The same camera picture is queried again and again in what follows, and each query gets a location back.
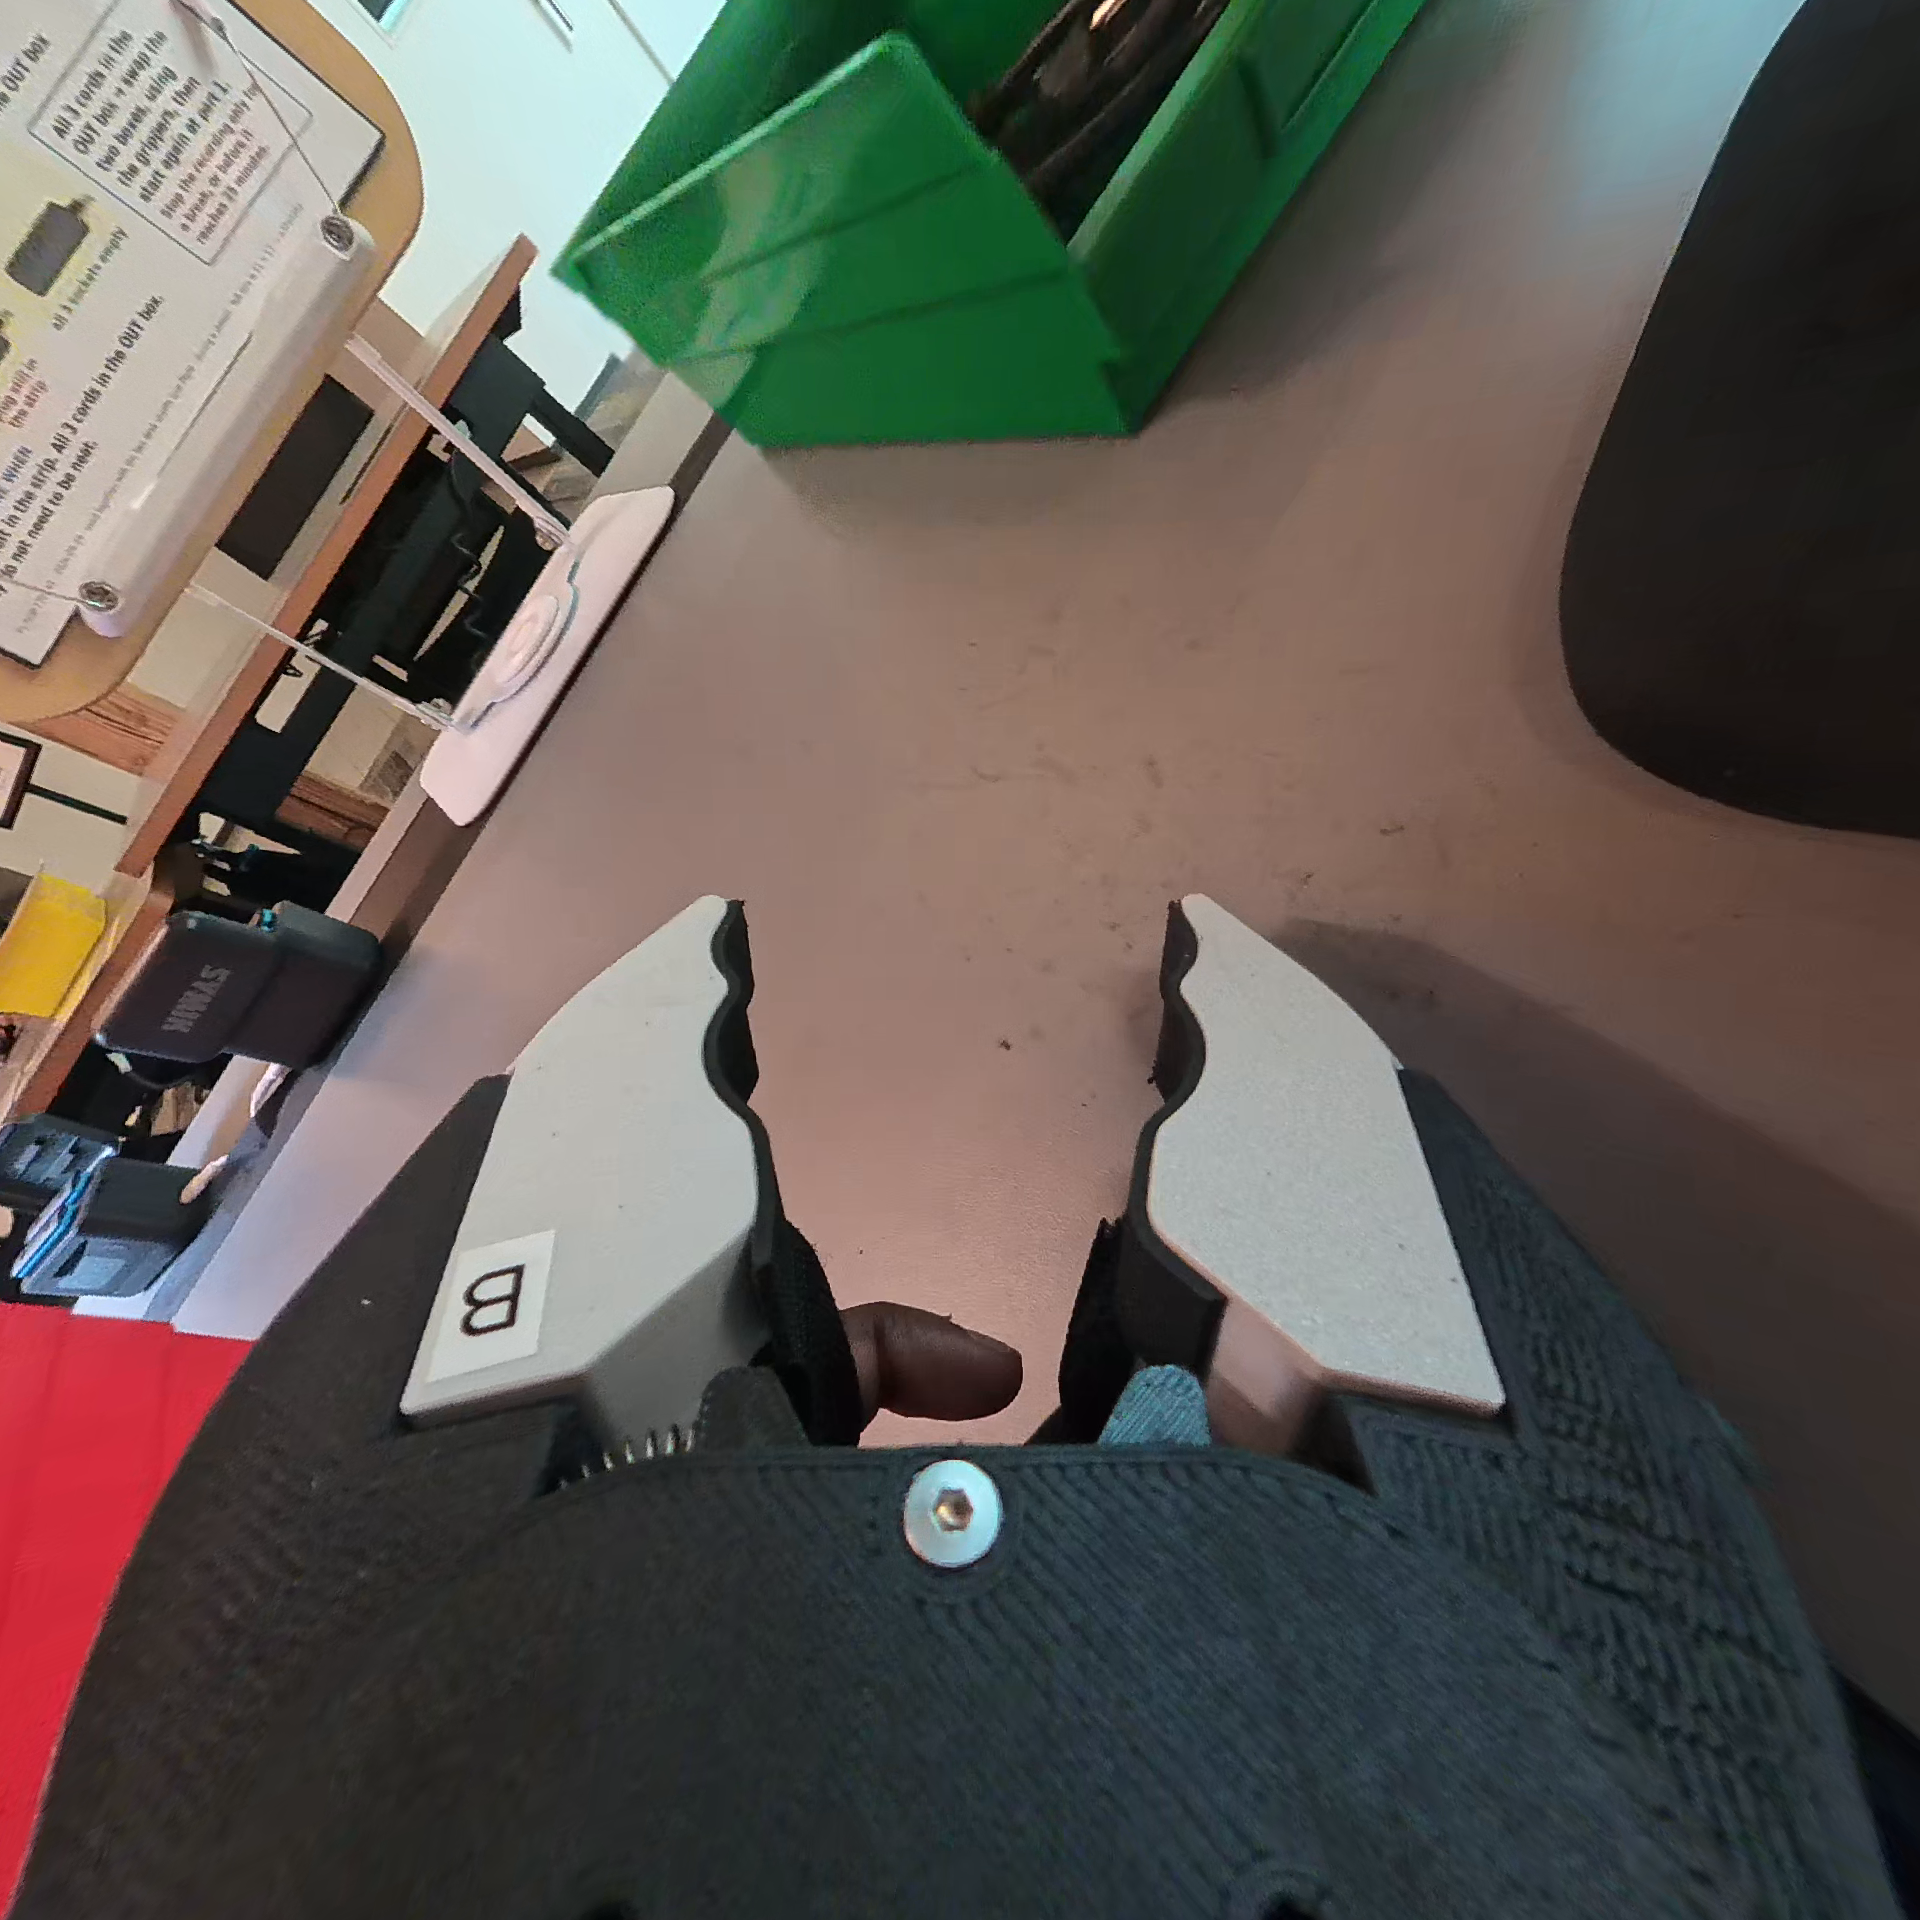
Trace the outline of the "yellow box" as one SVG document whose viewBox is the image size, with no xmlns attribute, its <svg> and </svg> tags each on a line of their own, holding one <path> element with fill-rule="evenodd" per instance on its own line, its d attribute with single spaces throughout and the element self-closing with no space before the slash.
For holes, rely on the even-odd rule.
<svg viewBox="0 0 1920 1920">
<path fill-rule="evenodd" d="M 106 902 L 35 874 L 3 930 L 3 1020 L 54 1020 L 106 932 Z"/>
</svg>

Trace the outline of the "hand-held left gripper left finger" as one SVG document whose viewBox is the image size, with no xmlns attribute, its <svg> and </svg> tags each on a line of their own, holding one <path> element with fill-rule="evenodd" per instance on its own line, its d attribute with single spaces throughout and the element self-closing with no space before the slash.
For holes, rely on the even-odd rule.
<svg viewBox="0 0 1920 1920">
<path fill-rule="evenodd" d="M 849 1340 L 750 1109 L 745 906 L 705 897 L 514 1058 L 399 1398 L 415 1429 L 567 1406 L 597 1448 L 684 1448 L 759 1365 L 812 1444 L 860 1437 Z"/>
</svg>

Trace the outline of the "blue black device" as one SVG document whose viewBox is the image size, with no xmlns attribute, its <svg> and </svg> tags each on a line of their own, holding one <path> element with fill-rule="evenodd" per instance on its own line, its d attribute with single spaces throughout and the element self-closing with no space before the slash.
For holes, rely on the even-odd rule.
<svg viewBox="0 0 1920 1920">
<path fill-rule="evenodd" d="M 144 1295 L 207 1216 L 207 1171 L 133 1157 L 96 1126 L 3 1126 L 3 1302 L 72 1308 Z"/>
</svg>

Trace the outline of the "green plastic bin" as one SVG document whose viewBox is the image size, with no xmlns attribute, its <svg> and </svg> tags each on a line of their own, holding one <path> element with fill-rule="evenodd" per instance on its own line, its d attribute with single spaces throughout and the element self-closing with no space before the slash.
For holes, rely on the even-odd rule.
<svg viewBox="0 0 1920 1920">
<path fill-rule="evenodd" d="M 1139 429 L 1418 3 L 727 3 L 555 263 L 758 447 Z"/>
</svg>

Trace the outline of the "brown top desk black frame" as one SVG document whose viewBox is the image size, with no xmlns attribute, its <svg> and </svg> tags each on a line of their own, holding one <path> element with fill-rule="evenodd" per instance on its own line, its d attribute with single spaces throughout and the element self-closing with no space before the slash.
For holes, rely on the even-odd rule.
<svg viewBox="0 0 1920 1920">
<path fill-rule="evenodd" d="M 534 242 L 514 236 L 394 369 L 511 478 L 576 474 L 593 485 L 614 445 L 514 349 L 534 259 Z M 425 732 L 386 697 L 451 704 L 469 685 L 482 646 L 507 623 L 507 590 L 525 590 L 539 556 L 538 539 L 511 533 L 508 521 L 511 501 L 453 455 L 445 432 L 394 398 L 372 402 L 363 433 L 286 549 L 293 578 L 276 607 L 323 661 L 244 636 L 238 666 L 199 715 L 178 706 L 162 729 L 148 729 L 148 792 L 111 875 L 145 874 L 165 849 L 199 840 L 203 822 L 216 819 L 318 863 L 339 885 L 345 859 L 372 843 L 392 799 L 318 771 L 316 760 L 351 702 L 382 714 L 372 739 L 379 763 L 397 735 Z"/>
</svg>

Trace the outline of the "person's left hand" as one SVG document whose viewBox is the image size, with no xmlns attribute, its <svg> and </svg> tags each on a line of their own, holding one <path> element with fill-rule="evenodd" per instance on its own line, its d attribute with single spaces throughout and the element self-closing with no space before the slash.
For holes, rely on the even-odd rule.
<svg viewBox="0 0 1920 1920">
<path fill-rule="evenodd" d="M 881 1415 L 980 1422 L 1018 1399 L 1022 1355 L 936 1313 L 900 1303 L 841 1310 L 859 1384 L 860 1424 Z"/>
</svg>

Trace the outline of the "black round fabric pad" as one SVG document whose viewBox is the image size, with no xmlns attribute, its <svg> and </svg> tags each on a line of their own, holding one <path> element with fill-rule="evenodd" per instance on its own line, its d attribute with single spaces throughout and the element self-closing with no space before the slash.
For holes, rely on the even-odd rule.
<svg viewBox="0 0 1920 1920">
<path fill-rule="evenodd" d="M 1632 768 L 1917 840 L 1917 7 L 1803 3 L 1667 266 L 1560 570 Z"/>
</svg>

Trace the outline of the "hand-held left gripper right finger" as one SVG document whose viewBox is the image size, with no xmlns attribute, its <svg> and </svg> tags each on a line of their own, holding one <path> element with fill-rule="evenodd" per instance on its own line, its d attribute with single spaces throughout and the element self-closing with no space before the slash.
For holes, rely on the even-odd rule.
<svg viewBox="0 0 1920 1920">
<path fill-rule="evenodd" d="M 1160 1105 L 1069 1313 L 1057 1438 L 1169 1369 L 1225 1448 L 1305 1448 L 1335 1399 L 1499 1419 L 1394 1050 L 1208 897 L 1169 906 L 1160 996 Z"/>
</svg>

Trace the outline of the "red plastic bin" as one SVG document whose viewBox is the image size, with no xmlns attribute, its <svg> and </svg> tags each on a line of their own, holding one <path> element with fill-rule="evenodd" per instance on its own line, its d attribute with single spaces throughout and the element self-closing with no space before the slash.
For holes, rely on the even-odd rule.
<svg viewBox="0 0 1920 1920">
<path fill-rule="evenodd" d="M 247 1353 L 3 1308 L 3 1775 L 51 1752 L 111 1586 Z"/>
</svg>

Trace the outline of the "black power pack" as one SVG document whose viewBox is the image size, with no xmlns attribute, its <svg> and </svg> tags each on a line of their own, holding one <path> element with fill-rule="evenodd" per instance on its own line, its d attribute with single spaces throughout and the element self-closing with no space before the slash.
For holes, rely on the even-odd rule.
<svg viewBox="0 0 1920 1920">
<path fill-rule="evenodd" d="M 307 1071 L 382 973 L 373 932 L 279 902 L 247 923 L 169 915 L 103 1011 L 103 1050 L 180 1067 L 221 1058 Z"/>
</svg>

